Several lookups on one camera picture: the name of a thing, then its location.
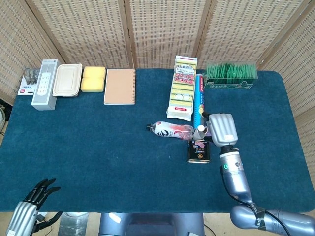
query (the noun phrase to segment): blue tablecloth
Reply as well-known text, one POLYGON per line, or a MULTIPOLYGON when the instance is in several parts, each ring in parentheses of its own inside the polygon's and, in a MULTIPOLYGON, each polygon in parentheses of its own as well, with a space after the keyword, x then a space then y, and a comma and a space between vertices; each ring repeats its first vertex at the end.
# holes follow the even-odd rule
MULTIPOLYGON (((103 93, 58 98, 54 111, 37 111, 17 96, 0 147, 0 211, 12 211, 44 178, 61 190, 43 211, 229 212, 220 149, 210 164, 187 163, 187 141, 158 137, 147 123, 168 121, 173 70, 137 69, 136 105, 105 106, 103 93)), ((314 189, 281 76, 258 72, 250 90, 207 89, 209 113, 231 113, 236 146, 252 196, 264 208, 308 211, 314 189)))

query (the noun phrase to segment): blue cylinder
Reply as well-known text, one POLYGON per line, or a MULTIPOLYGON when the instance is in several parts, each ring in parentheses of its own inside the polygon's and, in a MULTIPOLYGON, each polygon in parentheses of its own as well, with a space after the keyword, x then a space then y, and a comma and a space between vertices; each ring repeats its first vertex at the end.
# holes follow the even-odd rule
POLYGON ((193 100, 193 127, 196 129, 199 125, 203 124, 202 113, 203 106, 203 77, 202 74, 197 74, 195 79, 195 94, 193 100))

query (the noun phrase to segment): green plastic pieces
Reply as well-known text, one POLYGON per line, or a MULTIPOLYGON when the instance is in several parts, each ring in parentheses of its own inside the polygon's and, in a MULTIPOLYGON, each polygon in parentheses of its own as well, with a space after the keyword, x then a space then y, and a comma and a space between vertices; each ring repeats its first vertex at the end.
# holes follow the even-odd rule
POLYGON ((240 79, 251 82, 257 79, 256 65, 254 63, 210 63, 206 71, 207 81, 214 83, 234 84, 240 79))

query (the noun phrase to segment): gray box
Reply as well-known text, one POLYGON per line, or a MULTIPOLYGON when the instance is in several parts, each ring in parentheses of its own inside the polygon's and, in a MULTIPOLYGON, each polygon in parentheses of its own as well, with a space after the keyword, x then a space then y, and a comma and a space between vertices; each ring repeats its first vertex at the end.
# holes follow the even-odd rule
POLYGON ((61 62, 57 59, 44 59, 37 86, 31 101, 31 105, 39 111, 54 110, 56 105, 56 97, 53 97, 53 87, 56 77, 56 71, 61 62))

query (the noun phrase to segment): sponge package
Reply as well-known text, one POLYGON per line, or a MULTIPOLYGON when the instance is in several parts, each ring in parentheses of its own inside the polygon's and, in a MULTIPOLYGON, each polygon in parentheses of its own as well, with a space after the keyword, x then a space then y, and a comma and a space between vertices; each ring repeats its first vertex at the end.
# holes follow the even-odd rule
POLYGON ((83 71, 83 78, 105 79, 106 69, 103 66, 86 66, 83 71))
POLYGON ((197 58, 176 56, 167 118, 191 121, 197 58))
POLYGON ((103 66, 86 66, 81 83, 82 92, 103 92, 106 68, 103 66))

